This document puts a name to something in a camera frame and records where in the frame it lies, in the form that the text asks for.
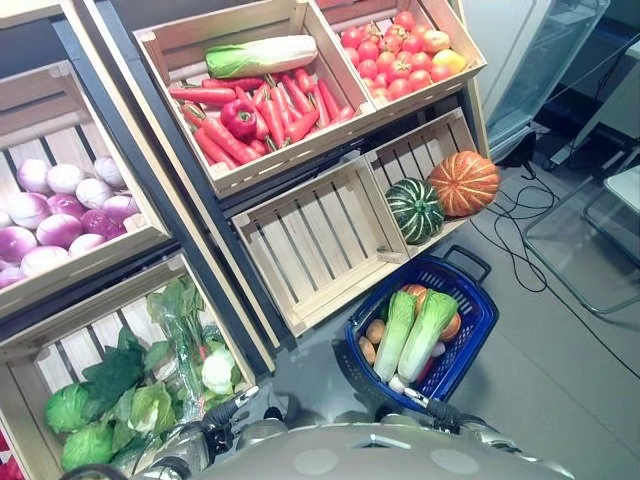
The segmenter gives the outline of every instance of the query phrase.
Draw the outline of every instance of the gray floor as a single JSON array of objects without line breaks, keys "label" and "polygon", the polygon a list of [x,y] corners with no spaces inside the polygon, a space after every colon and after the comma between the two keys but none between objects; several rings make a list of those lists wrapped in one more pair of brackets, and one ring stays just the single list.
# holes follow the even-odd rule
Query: gray floor
[{"label": "gray floor", "polygon": [[[579,180],[569,173],[536,170],[560,196]],[[521,173],[507,171],[503,181],[507,192],[532,184]],[[522,200],[548,201],[542,196],[523,196]],[[494,218],[485,212],[476,223],[495,238]],[[501,232],[510,245],[518,246],[515,229],[505,225]],[[521,288],[509,256],[482,239],[470,224],[430,253],[442,255],[453,243],[476,252],[493,266],[484,286],[500,309],[500,320],[450,402],[483,417],[522,449],[564,465],[578,479],[639,479],[640,381],[552,293]],[[539,285],[523,265],[519,270],[528,284]],[[640,371],[640,304],[604,321],[589,314],[544,271],[549,285],[579,317]],[[591,270],[590,274],[592,285],[597,285],[600,272]],[[367,419],[380,404],[380,398],[354,389],[347,381],[340,350],[334,349],[358,303],[303,336],[297,348],[279,354],[272,383],[276,392],[292,400],[289,413],[294,421],[333,422],[345,412],[351,412],[351,418],[357,413]]]}]

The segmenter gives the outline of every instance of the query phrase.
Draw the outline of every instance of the wooden crate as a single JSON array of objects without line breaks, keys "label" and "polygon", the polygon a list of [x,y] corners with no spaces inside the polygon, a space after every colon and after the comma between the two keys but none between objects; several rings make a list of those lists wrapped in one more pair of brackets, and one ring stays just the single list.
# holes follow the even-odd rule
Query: wooden crate
[{"label": "wooden crate", "polygon": [[374,107],[369,103],[365,89],[353,77],[340,47],[331,38],[326,21],[312,1],[253,2],[135,32],[158,88],[203,166],[207,166],[207,162],[193,140],[177,102],[169,96],[167,86],[180,84],[183,80],[199,84],[206,78],[205,51],[211,46],[289,34],[309,34],[315,38],[319,54],[308,67],[309,72],[325,80],[341,106],[350,105],[359,115],[231,172],[212,167],[210,181],[219,198],[249,188],[379,126],[378,117],[366,115]]},{"label": "wooden crate", "polygon": [[[377,115],[382,115],[385,118],[402,116],[409,112],[420,110],[461,90],[467,85],[467,81],[476,76],[487,64],[464,25],[455,15],[448,0],[326,1],[322,2],[322,5],[322,12],[326,21],[336,34],[340,34],[349,27],[365,25],[369,22],[375,22],[384,32],[392,25],[392,17],[399,11],[409,10],[414,14],[418,24],[427,25],[430,28],[442,30],[449,34],[451,48],[467,60],[465,69],[457,75],[393,102],[389,102],[384,98],[374,100],[369,91],[365,89],[367,90],[369,101],[374,103],[378,109]],[[347,61],[352,74],[359,78],[356,67],[349,61],[346,52],[340,45],[339,36],[334,35],[332,40],[340,49],[340,53]]]},{"label": "wooden crate", "polygon": [[0,290],[0,318],[169,238],[68,61],[0,80],[0,111],[0,210],[22,191],[16,172],[24,160],[93,172],[92,161],[110,155],[141,212],[125,221],[128,233]]},{"label": "wooden crate", "polygon": [[[477,151],[464,113],[456,108],[364,156],[384,196],[391,185],[403,178],[426,179],[442,160],[463,150]],[[465,218],[445,220],[440,233],[424,244],[407,245],[409,255],[414,257],[420,254],[465,221]]]},{"label": "wooden crate", "polygon": [[[82,370],[100,362],[104,346],[117,344],[123,326],[146,348],[164,340],[147,313],[145,296],[181,275],[192,274],[179,254],[0,344],[0,420],[26,478],[50,480],[62,475],[62,437],[44,419],[51,393],[83,381]],[[218,327],[245,380],[238,390],[245,390],[255,384],[255,377],[215,306],[197,281],[196,285],[205,303],[200,319]]]},{"label": "wooden crate", "polygon": [[362,157],[232,220],[295,335],[408,259]]}]

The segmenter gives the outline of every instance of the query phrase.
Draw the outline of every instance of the empty wooden crate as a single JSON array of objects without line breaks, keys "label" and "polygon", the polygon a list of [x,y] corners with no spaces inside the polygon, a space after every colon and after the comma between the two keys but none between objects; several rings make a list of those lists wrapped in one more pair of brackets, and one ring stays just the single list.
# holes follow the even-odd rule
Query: empty wooden crate
[{"label": "empty wooden crate", "polygon": [[[50,480],[62,475],[64,436],[56,435],[46,423],[49,396],[85,381],[83,370],[100,363],[109,347],[117,347],[123,327],[145,350],[154,342],[166,340],[160,325],[152,322],[148,295],[162,293],[169,282],[189,277],[193,278],[190,267],[178,254],[0,344],[1,426],[26,478]],[[235,391],[243,391],[254,385],[254,375],[215,305],[195,282],[204,300],[199,320],[204,326],[210,325],[212,334],[226,344],[242,374],[242,379],[235,380]],[[164,380],[170,364],[154,368],[145,376],[145,384]],[[165,380],[170,392],[175,380],[171,378]]]},{"label": "empty wooden crate", "polygon": [[295,335],[408,257],[363,158],[233,217]]}]

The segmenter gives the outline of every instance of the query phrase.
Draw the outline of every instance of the potato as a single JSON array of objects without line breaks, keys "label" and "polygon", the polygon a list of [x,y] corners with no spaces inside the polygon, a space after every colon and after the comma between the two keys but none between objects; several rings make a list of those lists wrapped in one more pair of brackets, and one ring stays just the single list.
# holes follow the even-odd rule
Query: potato
[{"label": "potato", "polygon": [[384,333],[384,322],[376,318],[367,327],[366,336],[373,345],[378,345]]},{"label": "potato", "polygon": [[376,361],[376,351],[373,348],[373,345],[371,345],[371,342],[367,340],[367,337],[360,337],[358,345],[360,345],[360,350],[362,350],[364,359],[369,365],[373,365]]}]

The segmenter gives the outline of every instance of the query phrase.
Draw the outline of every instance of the bell pepper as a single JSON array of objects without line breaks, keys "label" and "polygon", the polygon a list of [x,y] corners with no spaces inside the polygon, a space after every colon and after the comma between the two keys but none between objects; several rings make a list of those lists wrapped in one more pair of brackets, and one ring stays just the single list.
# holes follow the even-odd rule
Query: bell pepper
[{"label": "bell pepper", "polygon": [[222,107],[220,121],[237,139],[250,139],[256,134],[256,114],[246,100],[234,100]]}]

